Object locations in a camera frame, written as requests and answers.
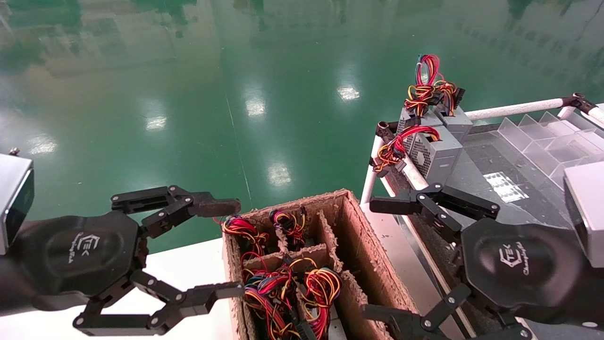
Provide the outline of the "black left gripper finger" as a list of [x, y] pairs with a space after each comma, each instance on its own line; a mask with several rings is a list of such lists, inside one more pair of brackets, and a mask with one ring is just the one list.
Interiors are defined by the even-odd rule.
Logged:
[[157, 238], [192, 217], [229, 216], [241, 209], [239, 199], [217, 199], [210, 192], [189, 192], [176, 185], [117, 194], [111, 202], [113, 211], [125, 214], [155, 212], [142, 219], [143, 238]]

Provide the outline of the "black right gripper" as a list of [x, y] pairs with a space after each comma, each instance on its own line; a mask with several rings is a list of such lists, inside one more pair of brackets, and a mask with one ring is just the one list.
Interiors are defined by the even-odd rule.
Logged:
[[[603, 326], [603, 269], [593, 268], [575, 233], [540, 224], [483, 218], [461, 233], [465, 280], [491, 308], [501, 330], [476, 340], [532, 340], [517, 317], [537, 323]], [[472, 296], [459, 284], [426, 316], [364, 304], [365, 319], [386, 323], [395, 340], [448, 340], [440, 325]]]

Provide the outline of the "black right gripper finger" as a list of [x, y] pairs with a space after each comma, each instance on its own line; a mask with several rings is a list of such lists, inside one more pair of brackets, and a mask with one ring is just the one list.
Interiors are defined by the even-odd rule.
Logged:
[[479, 221], [496, 219], [500, 206], [484, 198], [460, 191], [441, 183], [433, 183], [419, 190], [402, 191], [395, 197], [372, 196], [369, 210], [394, 215], [421, 215], [427, 211], [434, 230], [448, 243], [459, 243], [461, 224], [450, 215], [455, 212]]

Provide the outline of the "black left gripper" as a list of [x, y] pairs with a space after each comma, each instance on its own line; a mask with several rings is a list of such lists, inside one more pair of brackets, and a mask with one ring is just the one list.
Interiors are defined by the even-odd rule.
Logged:
[[[155, 336], [183, 319], [211, 312], [216, 301], [241, 297], [241, 282], [183, 292], [141, 269], [147, 242], [124, 213], [27, 221], [19, 231], [19, 295], [90, 298], [73, 327], [88, 336]], [[133, 288], [164, 303], [153, 314], [103, 314]]]

